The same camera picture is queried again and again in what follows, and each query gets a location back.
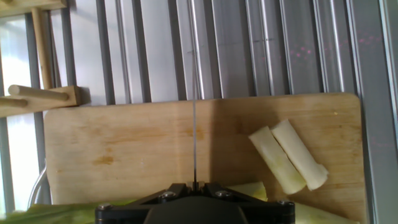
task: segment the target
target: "screw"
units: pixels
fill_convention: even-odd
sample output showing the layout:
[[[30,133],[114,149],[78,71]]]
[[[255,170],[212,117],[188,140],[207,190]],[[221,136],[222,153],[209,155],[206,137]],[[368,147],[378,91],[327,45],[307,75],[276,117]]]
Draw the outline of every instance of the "screw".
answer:
[[[232,195],[231,192],[228,192],[226,190],[219,190],[216,192],[217,197],[229,197]]]
[[[103,203],[103,204],[98,206],[98,209],[107,210],[107,209],[112,208],[112,207],[113,207],[113,205],[111,205],[110,203]]]
[[[164,192],[162,193],[162,198],[171,198],[174,197],[175,193],[174,192]]]

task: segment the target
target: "wooden cutting board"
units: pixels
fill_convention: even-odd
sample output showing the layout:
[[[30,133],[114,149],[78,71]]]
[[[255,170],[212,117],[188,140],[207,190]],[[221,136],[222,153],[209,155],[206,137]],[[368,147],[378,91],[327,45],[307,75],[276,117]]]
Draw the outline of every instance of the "wooden cutting board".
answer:
[[[287,196],[248,135],[289,119],[326,184]],[[192,102],[62,108],[45,117],[56,204],[140,198],[193,180]],[[197,102],[198,180],[264,182],[287,198],[352,220],[365,219],[361,110],[356,96],[322,93]]]

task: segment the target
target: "cut leek piece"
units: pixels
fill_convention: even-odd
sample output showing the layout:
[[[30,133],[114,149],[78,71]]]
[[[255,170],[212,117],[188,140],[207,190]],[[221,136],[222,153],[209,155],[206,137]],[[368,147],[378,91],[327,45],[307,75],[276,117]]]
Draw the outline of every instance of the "cut leek piece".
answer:
[[[296,224],[359,224],[338,215],[306,205],[295,204]]]
[[[235,185],[228,188],[245,195],[250,195],[265,202],[268,201],[266,188],[262,182]]]
[[[289,120],[273,127],[271,132],[307,182],[308,189],[315,190],[326,182],[328,171],[323,165],[315,162]]]
[[[249,139],[286,194],[294,194],[305,187],[305,180],[289,161],[268,127],[256,131]]]

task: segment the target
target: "metal wall panel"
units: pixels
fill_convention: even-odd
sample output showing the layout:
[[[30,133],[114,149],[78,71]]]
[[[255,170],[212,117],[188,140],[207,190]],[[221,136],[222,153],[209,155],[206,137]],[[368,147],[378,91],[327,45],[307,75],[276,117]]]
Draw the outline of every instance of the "metal wall panel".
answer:
[[[313,1],[325,92],[355,93],[343,0]]]
[[[95,0],[76,0],[70,20],[76,66],[76,84],[91,98],[90,105],[106,105],[106,91]]]
[[[310,1],[280,1],[290,92],[323,91],[316,27]]]
[[[386,49],[387,69],[389,73],[392,111],[398,141],[398,2],[379,1],[383,26],[384,45]]]
[[[246,1],[250,36],[251,61],[256,96],[269,96],[269,78],[266,62],[266,46],[262,29],[260,1]]]
[[[126,54],[124,50],[123,27],[119,26],[121,22],[119,16],[120,5],[116,1],[105,1],[106,22],[108,25],[109,49],[112,66],[113,89],[116,104],[130,103],[130,96],[126,78]]]
[[[398,219],[395,211],[398,195],[397,139],[389,89],[386,50],[383,43],[381,15],[376,0],[348,1],[358,95],[363,102],[366,136],[365,171],[371,221],[391,223]]]
[[[290,93],[279,1],[260,0],[267,70],[272,96]]]
[[[0,38],[4,89],[12,84],[31,86],[25,17],[0,19]],[[7,124],[15,209],[25,210],[39,175],[34,115],[9,116]]]
[[[177,9],[187,99],[192,100],[192,77],[196,72],[200,98],[221,98],[211,4],[201,0],[178,0]]]
[[[254,96],[248,17],[243,0],[212,0],[223,98]]]
[[[69,3],[69,9],[50,12],[54,74],[57,86],[83,87],[91,105],[190,100],[196,72],[202,99],[323,91],[358,94],[363,102],[370,220],[397,220],[391,210],[398,199],[396,1]],[[0,19],[0,34],[3,87],[38,86],[24,16]],[[11,65],[17,70],[11,72]],[[0,120],[3,186],[6,192],[14,191],[21,210],[43,166],[40,116],[8,117],[8,129],[5,119]],[[24,142],[17,138],[21,130],[28,136]],[[8,169],[5,139],[11,150]],[[7,201],[12,210],[14,199]]]
[[[121,1],[121,21],[131,103],[151,102],[140,1]]]
[[[181,74],[176,68],[169,2],[146,0],[141,8],[152,102],[183,100],[186,91],[178,89]]]

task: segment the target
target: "wooden peg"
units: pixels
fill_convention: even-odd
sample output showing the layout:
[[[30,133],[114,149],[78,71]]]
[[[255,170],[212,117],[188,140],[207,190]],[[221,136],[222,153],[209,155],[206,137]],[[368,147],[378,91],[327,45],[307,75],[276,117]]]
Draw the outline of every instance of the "wooden peg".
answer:
[[[26,100],[18,100],[18,99],[10,99],[0,97],[0,106],[11,106],[11,107],[19,107],[23,108],[27,105]]]
[[[42,22],[42,10],[32,8],[33,26],[35,28],[36,46],[39,53],[40,67],[42,69],[43,86],[45,90],[52,89],[50,55]]]
[[[35,89],[19,85],[11,85],[8,88],[8,92],[11,94],[11,96],[28,96],[28,97],[35,97],[35,98],[49,99],[49,100],[60,100],[60,101],[66,101],[69,99],[67,93],[59,93],[56,91],[41,90],[41,89]]]

